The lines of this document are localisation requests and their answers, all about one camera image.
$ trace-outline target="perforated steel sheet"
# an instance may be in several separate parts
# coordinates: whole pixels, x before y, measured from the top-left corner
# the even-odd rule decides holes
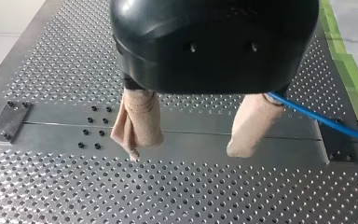
[[[358,173],[0,149],[0,223],[358,223]]]
[[[326,116],[344,118],[345,92],[337,87],[342,84],[322,42],[316,36],[311,41],[288,96]],[[109,0],[63,1],[4,94],[37,104],[117,106],[122,82],[114,45]],[[161,95],[160,100],[167,110],[233,115],[242,96]]]
[[[162,148],[126,160],[97,134],[122,89],[108,5],[48,0],[0,66],[0,110],[34,102],[0,147],[0,223],[358,223],[358,162],[326,164],[313,121],[288,111],[252,158],[227,157],[239,95],[162,95]],[[320,29],[288,96],[355,120]]]

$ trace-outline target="screw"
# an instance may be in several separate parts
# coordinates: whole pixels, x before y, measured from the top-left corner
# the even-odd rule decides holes
[[[347,156],[347,161],[353,161],[353,155],[348,155]]]
[[[335,153],[330,154],[330,156],[328,157],[330,160],[333,160],[336,157]]]
[[[5,133],[5,134],[4,134],[4,138],[5,138],[6,140],[10,139],[10,134]]]
[[[344,121],[342,119],[336,119],[336,123],[343,124]]]
[[[257,51],[257,47],[258,47],[257,44],[256,44],[255,42],[252,42],[252,43],[251,43],[251,46],[252,46],[252,51],[253,51],[253,52],[256,52],[256,51]]]

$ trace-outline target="metal panel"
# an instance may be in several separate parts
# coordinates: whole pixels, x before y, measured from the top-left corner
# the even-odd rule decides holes
[[[328,163],[314,121],[286,111],[252,158],[227,156],[239,95],[162,95],[164,145],[128,161],[108,136],[122,87],[108,2],[46,1],[0,66],[0,110],[35,103],[0,146],[0,223],[358,223],[358,160]],[[352,125],[315,35],[289,98]]]
[[[227,136],[166,133],[131,162],[97,131],[85,140],[79,127],[27,124],[0,147],[0,222],[358,223],[358,166],[325,167],[317,142],[269,139],[263,153],[230,159]],[[300,150],[308,157],[291,154]]]

